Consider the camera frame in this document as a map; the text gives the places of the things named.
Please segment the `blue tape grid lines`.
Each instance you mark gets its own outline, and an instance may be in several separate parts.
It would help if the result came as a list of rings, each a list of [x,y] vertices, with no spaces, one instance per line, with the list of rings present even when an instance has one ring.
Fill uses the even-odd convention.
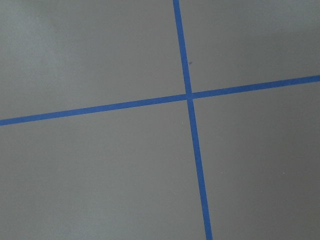
[[[191,138],[192,138],[192,146],[193,146],[193,152],[194,152],[195,168],[196,168],[196,174],[197,174],[197,184],[198,184],[199,196],[200,196],[200,202],[201,202],[205,238],[207,240],[213,240],[215,237],[212,231],[212,223],[211,223],[210,210],[209,210],[209,204],[208,204],[208,196],[207,196],[207,190],[206,190],[205,175],[204,175],[204,169],[203,169],[201,147],[200,147],[198,126],[197,126],[196,110],[195,110],[195,104],[194,104],[195,100],[223,96],[223,95],[232,95],[232,94],[238,94],[238,93],[260,91],[260,90],[273,89],[273,88],[282,88],[286,86],[317,83],[319,82],[320,77],[319,75],[314,75],[314,76],[306,76],[306,77],[194,92],[192,90],[192,83],[191,83],[191,77],[190,77],[190,69],[189,69],[180,2],[178,0],[174,0],[172,4],[173,4],[174,19],[175,19],[175,26],[176,26],[178,46],[179,46],[179,55],[180,55],[180,61],[181,61],[183,83],[184,83],[184,89],[185,89],[185,92],[183,94],[140,99],[140,100],[134,100],[134,101],[119,102],[119,103],[113,103],[113,104],[98,105],[98,106],[91,106],[91,107],[70,109],[70,110],[63,110],[63,111],[56,111],[56,112],[49,112],[49,113],[41,113],[41,114],[34,114],[34,115],[28,115],[28,116],[19,116],[19,117],[2,119],[0,121],[0,124],[1,126],[10,126],[10,125],[16,125],[16,124],[22,124],[22,123],[31,123],[31,122],[38,122],[38,121],[44,121],[44,120],[66,118],[71,116],[80,116],[80,115],[95,114],[95,113],[102,113],[102,112],[109,112],[109,111],[117,111],[122,109],[138,108],[138,107],[144,107],[144,106],[154,106],[158,104],[186,102],[190,132],[191,132]]]

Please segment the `brown paper table cover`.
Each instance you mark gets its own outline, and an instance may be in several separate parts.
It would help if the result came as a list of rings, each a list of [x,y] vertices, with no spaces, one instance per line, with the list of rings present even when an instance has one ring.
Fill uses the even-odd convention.
[[[185,93],[174,0],[3,0],[0,121]],[[178,0],[194,92],[320,76],[317,0]],[[320,81],[194,101],[213,240],[320,237]],[[0,125],[3,240],[207,240],[188,107]]]

